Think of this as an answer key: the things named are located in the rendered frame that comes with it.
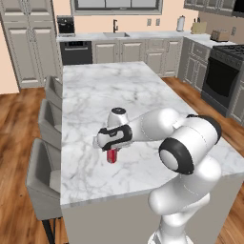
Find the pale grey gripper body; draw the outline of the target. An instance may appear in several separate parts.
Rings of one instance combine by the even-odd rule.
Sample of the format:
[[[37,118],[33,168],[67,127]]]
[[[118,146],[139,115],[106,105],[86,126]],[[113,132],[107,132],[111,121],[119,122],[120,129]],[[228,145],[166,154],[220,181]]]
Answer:
[[[118,145],[115,145],[116,147],[115,148],[112,148],[113,150],[114,149],[117,149],[118,151],[120,151],[121,149],[123,148],[128,148],[130,145],[132,144],[132,142],[123,142],[123,143],[120,143]],[[92,141],[92,146],[95,148],[95,149],[102,149],[98,143],[97,143],[97,136],[94,136],[93,137],[93,141]]]

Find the marble top kitchen island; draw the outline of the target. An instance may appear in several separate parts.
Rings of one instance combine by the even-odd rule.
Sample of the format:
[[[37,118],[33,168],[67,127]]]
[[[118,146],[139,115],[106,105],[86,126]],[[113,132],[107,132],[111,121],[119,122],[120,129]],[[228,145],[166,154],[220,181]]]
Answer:
[[[157,109],[196,114],[142,62],[70,66],[63,70],[61,199],[70,244],[148,244],[161,216],[149,194],[176,177],[160,160],[160,143],[134,142],[117,153],[92,146],[113,108],[130,120]],[[244,158],[220,137],[208,152],[221,167],[210,202],[187,222],[193,244],[214,244],[244,181]]]

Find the black stove with oven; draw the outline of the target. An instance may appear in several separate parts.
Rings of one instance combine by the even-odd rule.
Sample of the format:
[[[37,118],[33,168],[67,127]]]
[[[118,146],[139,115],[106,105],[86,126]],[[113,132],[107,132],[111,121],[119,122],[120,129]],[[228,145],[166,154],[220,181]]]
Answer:
[[[223,116],[228,115],[234,89],[244,71],[244,44],[213,46],[201,98]]]

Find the grey bar stool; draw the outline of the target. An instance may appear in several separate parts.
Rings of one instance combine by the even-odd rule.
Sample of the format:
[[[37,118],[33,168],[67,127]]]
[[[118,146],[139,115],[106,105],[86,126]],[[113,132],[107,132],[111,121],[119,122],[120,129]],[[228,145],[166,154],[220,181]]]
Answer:
[[[61,149],[62,111],[47,99],[41,102],[38,126],[42,139]]]
[[[62,108],[62,84],[53,76],[46,77],[45,93],[46,98],[51,101],[59,109]]]
[[[36,218],[44,226],[50,244],[55,244],[55,227],[50,220],[61,218],[61,151],[35,138],[27,170],[26,187]]]

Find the black dishwasher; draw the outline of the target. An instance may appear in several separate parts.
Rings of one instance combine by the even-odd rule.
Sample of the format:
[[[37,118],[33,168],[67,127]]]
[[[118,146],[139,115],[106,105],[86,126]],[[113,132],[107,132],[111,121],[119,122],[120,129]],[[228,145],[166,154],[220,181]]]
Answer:
[[[62,63],[68,65],[85,65],[92,63],[91,41],[69,41],[60,43]]]

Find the beige base cupboard run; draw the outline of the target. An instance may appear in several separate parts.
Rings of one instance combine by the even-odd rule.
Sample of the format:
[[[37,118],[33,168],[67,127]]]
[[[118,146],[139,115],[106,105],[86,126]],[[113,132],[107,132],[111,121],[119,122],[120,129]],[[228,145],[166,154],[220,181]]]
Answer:
[[[177,76],[182,42],[182,37],[96,40],[91,42],[92,61],[143,61],[160,77]]]

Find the steel sink basin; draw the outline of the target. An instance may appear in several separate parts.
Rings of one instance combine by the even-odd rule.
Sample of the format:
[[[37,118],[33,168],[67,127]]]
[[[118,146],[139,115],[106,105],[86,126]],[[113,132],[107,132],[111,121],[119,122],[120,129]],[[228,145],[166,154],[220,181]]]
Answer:
[[[129,38],[130,36],[125,32],[103,32],[106,38],[117,39],[117,38]]]

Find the black coffee machine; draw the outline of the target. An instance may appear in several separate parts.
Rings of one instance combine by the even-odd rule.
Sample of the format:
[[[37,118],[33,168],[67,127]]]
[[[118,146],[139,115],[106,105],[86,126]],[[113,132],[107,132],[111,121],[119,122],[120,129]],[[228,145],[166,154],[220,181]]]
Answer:
[[[74,19],[72,15],[57,15],[59,35],[74,35]]]

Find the white paper towel roll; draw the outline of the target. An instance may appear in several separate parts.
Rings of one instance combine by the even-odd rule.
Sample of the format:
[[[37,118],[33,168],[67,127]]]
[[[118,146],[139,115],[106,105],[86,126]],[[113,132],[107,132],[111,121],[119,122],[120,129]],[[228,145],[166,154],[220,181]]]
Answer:
[[[184,24],[185,24],[185,16],[184,15],[181,15],[177,19],[176,30],[177,31],[184,31]]]

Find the grey narrow base cupboard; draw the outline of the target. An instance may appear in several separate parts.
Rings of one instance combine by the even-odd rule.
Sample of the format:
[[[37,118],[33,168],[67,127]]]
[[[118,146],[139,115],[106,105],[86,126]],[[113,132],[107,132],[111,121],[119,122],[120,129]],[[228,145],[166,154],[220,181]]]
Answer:
[[[231,109],[230,117],[241,126],[244,125],[244,83],[241,82]]]

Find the wooden knife block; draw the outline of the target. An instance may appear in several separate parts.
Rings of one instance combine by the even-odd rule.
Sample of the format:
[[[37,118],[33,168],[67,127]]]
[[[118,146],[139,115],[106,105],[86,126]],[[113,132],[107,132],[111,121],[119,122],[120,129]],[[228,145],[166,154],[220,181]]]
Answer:
[[[203,34],[206,31],[207,23],[202,22],[200,18],[197,18],[193,21],[193,25],[191,27],[191,34]]]

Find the beige toaster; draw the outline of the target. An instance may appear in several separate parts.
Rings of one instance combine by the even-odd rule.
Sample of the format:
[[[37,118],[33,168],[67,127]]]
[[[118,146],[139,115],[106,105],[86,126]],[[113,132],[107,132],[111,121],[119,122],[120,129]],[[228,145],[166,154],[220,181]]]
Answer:
[[[213,30],[210,39],[215,42],[228,42],[229,36],[227,30]]]

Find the black microwave oven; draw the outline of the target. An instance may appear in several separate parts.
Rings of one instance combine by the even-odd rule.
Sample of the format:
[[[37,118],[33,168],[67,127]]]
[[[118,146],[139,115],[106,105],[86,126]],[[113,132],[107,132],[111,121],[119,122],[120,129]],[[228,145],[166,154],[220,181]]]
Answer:
[[[244,18],[244,0],[235,0],[232,16]]]

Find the window with grey frame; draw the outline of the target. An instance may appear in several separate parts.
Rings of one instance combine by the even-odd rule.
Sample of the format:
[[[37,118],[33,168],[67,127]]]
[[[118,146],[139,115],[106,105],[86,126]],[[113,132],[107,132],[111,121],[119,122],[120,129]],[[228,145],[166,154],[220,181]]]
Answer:
[[[163,0],[70,0],[72,15],[160,15]]]

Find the grey wall cupboard run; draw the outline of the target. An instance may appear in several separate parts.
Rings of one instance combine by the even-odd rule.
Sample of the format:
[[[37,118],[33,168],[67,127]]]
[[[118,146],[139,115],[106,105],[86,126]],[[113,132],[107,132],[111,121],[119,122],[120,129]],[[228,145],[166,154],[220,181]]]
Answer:
[[[236,0],[184,0],[184,8],[231,16]]]

